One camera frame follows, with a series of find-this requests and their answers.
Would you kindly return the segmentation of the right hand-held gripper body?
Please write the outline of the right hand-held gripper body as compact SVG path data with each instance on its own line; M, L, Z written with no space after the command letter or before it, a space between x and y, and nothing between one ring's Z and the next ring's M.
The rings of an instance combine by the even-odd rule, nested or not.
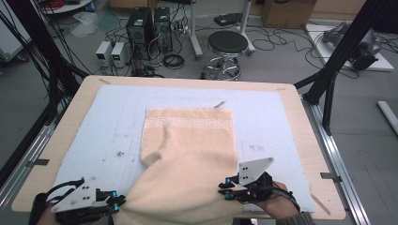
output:
M268 200L273 194L274 186L267 169L273 162L273 157L240 162L237 176L233 179L235 199L243 204Z

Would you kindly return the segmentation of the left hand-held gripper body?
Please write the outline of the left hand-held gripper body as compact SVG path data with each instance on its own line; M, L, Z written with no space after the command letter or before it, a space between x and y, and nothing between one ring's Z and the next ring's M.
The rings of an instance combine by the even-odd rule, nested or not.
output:
M83 225L110 215L106 198L106 191L98 188L95 180L83 180L81 185L57 202L51 211L62 225Z

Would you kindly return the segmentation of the cream terry towel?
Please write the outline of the cream terry towel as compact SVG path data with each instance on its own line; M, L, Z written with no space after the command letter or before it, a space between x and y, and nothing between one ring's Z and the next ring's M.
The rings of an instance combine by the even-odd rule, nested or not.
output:
M140 159L145 171L115 225L232 225L242 212L218 192L237 173L232 110L147 109Z

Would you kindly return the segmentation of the person's left hand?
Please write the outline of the person's left hand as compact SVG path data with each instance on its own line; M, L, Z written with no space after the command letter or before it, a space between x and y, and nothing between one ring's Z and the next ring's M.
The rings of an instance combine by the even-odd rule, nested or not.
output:
M53 206L48 205L38 219L37 225L62 225L56 220L55 214L51 211Z

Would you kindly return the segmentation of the person's right hand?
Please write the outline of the person's right hand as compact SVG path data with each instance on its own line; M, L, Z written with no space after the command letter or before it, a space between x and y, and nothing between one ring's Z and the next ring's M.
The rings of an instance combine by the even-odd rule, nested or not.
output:
M281 195L278 191L273 192L267 200L256 202L255 205L263 209L275 220L291 218L299 215L299 210L293 202Z

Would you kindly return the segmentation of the white foam mat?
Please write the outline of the white foam mat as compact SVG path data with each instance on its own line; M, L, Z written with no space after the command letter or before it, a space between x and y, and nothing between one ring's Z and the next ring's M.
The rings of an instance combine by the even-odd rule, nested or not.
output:
M126 198L124 214L191 223L241 213L219 185L255 181L253 165L314 212L279 93L104 85L55 181L114 190Z

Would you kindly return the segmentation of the black round stool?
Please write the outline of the black round stool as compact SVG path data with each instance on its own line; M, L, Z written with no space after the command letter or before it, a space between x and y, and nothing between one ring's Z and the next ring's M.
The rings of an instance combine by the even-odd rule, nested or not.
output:
M204 66L201 79L236 81L241 75L237 58L248 50L248 40L238 32L221 30L208 37L207 47L216 57Z

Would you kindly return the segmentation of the white power supply unit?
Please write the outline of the white power supply unit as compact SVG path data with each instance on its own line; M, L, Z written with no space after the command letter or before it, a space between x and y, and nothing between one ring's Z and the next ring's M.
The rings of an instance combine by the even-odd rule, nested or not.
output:
M99 59L99 63L102 67L109 67L112 63L112 44L109 41L102 41L96 50L96 56Z
M127 54L124 42L117 42L111 52L114 65L117 68L123 68L126 65Z

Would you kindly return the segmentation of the white floor board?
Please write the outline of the white floor board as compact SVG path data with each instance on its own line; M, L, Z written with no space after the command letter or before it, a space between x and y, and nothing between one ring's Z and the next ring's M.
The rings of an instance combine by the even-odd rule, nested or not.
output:
M330 29L332 29L332 26L328 25L306 25L306 31L313 41L315 49L324 64L328 62L332 52L335 49L335 47L331 43L326 43L322 41L323 33ZM368 68L366 68L366 71L391 72L394 70L394 67L380 52L375 55L375 58L376 61L372 63Z

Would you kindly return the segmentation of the white pipe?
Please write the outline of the white pipe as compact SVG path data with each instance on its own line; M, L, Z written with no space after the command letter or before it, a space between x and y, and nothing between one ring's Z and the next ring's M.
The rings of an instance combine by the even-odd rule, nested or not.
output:
M398 117L394 114L389 104L386 101L378 101L377 106L388 120L395 134L398 136Z

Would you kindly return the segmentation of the flat black device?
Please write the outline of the flat black device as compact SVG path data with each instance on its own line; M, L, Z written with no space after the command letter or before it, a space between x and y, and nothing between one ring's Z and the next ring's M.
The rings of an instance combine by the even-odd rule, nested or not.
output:
M219 26L226 26L230 24L239 23L241 19L242 19L241 13L229 13L215 17L214 22Z

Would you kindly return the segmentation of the cardboard box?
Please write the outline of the cardboard box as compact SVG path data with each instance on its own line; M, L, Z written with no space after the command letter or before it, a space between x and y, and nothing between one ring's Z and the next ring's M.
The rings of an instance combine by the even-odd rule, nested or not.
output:
M268 28L304 28L317 0L265 0L261 19Z

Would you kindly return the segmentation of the slim black computer tower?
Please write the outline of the slim black computer tower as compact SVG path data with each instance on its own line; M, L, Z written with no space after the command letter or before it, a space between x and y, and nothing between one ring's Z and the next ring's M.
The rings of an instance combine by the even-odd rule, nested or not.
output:
M158 47L164 52L173 50L170 8L156 7L154 13L154 25L158 38Z

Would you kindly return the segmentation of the large black computer tower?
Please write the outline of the large black computer tower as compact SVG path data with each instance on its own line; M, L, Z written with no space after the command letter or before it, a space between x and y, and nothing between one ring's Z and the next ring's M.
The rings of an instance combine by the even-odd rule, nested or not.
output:
M136 7L127 22L126 30L132 56L148 61L149 44L155 38L152 13L149 7Z

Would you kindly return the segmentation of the round white table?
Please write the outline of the round white table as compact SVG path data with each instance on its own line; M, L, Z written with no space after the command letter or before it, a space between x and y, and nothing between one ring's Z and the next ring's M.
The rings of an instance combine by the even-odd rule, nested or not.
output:
M44 0L39 6L45 14L59 14L82 8L94 12L96 9L93 0Z

